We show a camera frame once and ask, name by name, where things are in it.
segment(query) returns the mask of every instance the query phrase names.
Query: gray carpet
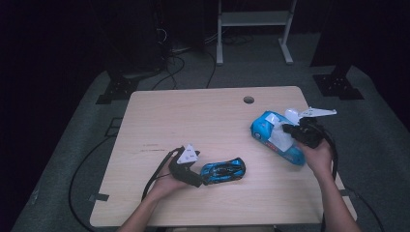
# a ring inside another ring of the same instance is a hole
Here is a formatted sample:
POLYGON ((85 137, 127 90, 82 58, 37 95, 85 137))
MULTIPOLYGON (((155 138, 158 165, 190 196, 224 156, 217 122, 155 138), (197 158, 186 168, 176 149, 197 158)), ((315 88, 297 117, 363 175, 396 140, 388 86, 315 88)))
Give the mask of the gray carpet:
MULTIPOLYGON (((285 64, 278 47, 278 36, 255 36, 241 46, 224 47, 224 64, 216 67, 209 88, 257 86, 299 86, 313 107, 336 109, 337 115, 323 117, 319 122, 336 139, 339 153, 339 175, 344 184, 358 192, 371 205, 382 221, 385 231, 407 231, 410 228, 410 134, 398 121, 386 102, 377 93, 371 79, 352 68, 347 77, 358 88, 364 100, 341 101, 322 97, 312 75, 330 73, 333 67, 310 68, 309 64, 319 35, 291 35, 288 45, 295 63, 285 64)), ((214 55, 216 47, 207 50, 214 55)), ((178 89, 205 88, 213 72, 213 59, 208 53, 188 52, 179 55, 184 68, 174 75, 178 89)), ((178 59, 169 60, 169 70, 181 67, 178 59)), ((139 91, 151 88, 163 72, 139 83, 139 91)), ((96 77, 79 104, 39 181, 37 199, 33 197, 21 212, 13 231, 86 231, 72 215, 69 187, 83 159, 102 142, 111 120, 123 117, 127 101, 96 104, 109 77, 106 72, 96 77)), ((157 90, 172 89, 168 78, 157 90)), ((90 196, 97 193, 109 160, 115 138, 109 138, 78 169, 73 182, 72 203, 79 219, 88 226, 94 203, 90 196)), ((365 203, 351 194, 364 231, 380 231, 365 203)), ((283 232, 319 231, 318 224, 279 225, 283 232)), ((93 228, 114 231, 115 228, 93 228)))

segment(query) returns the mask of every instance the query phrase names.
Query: toy car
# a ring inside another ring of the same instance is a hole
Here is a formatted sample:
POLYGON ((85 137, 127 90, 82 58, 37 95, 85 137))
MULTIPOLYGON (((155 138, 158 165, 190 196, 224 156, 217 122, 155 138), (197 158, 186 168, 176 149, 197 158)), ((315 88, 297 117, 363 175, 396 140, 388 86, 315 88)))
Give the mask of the toy car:
POLYGON ((246 172, 245 163, 236 158, 230 161, 205 164, 201 169, 201 177, 205 186, 242 179, 246 172))

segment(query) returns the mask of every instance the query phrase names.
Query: person's left hand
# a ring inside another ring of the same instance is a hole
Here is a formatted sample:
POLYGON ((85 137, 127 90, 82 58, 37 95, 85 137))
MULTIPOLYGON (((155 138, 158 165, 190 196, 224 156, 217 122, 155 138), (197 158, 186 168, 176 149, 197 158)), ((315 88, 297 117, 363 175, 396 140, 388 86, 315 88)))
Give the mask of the person's left hand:
POLYGON ((175 190, 181 189, 188 185, 184 182, 178 181, 172 176, 168 167, 172 159, 173 158, 169 159, 169 161, 163 166, 160 173, 158 174, 159 178, 156 180, 150 192, 148 193, 154 195, 157 199, 162 199, 175 190))

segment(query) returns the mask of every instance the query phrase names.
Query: wooden table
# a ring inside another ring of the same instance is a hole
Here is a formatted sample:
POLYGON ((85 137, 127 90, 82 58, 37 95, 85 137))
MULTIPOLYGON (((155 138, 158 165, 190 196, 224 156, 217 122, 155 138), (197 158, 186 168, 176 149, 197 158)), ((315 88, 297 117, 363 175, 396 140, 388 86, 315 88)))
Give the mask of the wooden table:
MULTIPOLYGON (((182 145, 201 152, 191 169, 242 158, 240 181, 186 187, 163 199, 149 225, 257 225, 319 223, 319 186, 307 165, 296 166, 250 135, 265 110, 308 108, 298 87, 146 91, 132 94, 90 222, 118 226, 139 204, 142 191, 165 155, 182 145), (253 97, 254 103, 245 103, 253 97)), ((341 180, 337 185, 343 189, 341 180)), ((356 212, 344 198, 351 214, 356 212)))

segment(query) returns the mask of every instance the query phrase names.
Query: person's right hand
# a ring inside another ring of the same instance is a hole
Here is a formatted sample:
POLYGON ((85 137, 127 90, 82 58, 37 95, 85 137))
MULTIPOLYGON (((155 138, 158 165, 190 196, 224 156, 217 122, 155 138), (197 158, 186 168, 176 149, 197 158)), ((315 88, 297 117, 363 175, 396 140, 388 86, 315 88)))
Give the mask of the person's right hand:
POLYGON ((332 148, 325 139, 315 149, 309 148, 300 142, 298 142, 298 147, 302 149, 307 165, 313 171, 316 178, 328 174, 332 175, 332 148))

